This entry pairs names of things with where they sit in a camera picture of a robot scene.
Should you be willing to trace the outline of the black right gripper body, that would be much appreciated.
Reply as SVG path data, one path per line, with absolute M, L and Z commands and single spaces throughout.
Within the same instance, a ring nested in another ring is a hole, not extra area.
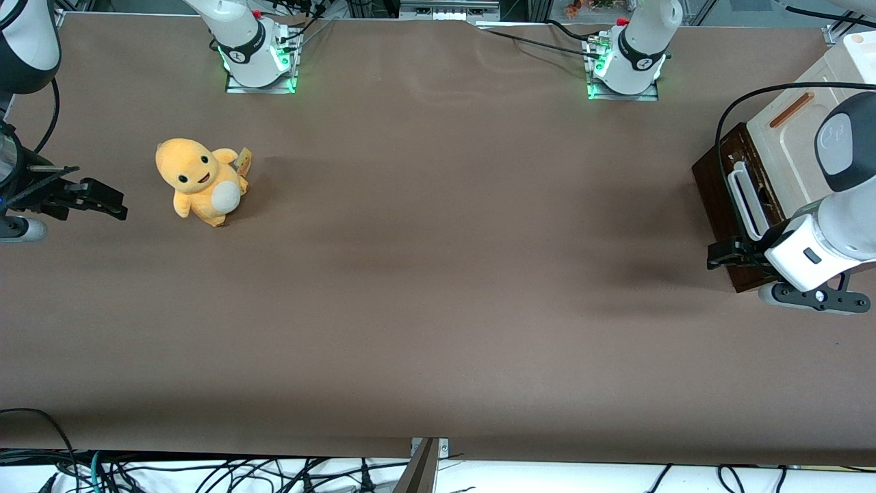
M 57 220 L 66 220 L 69 210 L 87 210 L 79 193 L 79 184 L 64 177 L 78 171 L 78 166 L 3 166 L 3 213 L 31 210 Z

